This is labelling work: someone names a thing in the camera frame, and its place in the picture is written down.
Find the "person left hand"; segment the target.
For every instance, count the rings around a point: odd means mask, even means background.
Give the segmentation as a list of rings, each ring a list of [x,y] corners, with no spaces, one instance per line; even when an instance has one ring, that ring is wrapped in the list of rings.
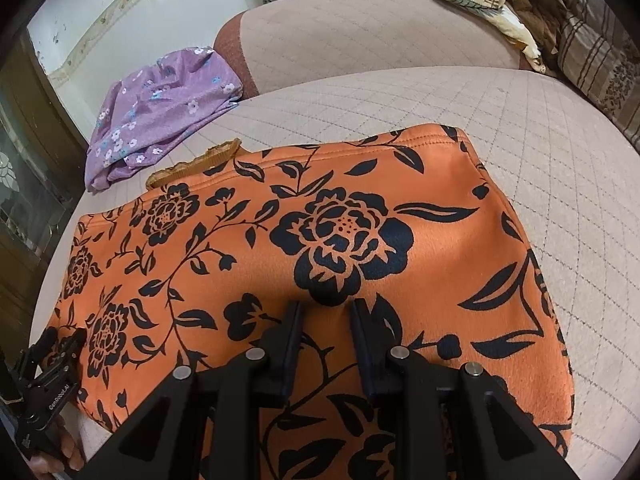
[[[26,464],[37,479],[56,479],[59,474],[70,468],[80,471],[85,465],[85,455],[82,446],[78,443],[78,411],[74,408],[66,408],[56,416],[53,427],[58,436],[58,447],[64,460],[59,460],[48,453],[33,455]]]

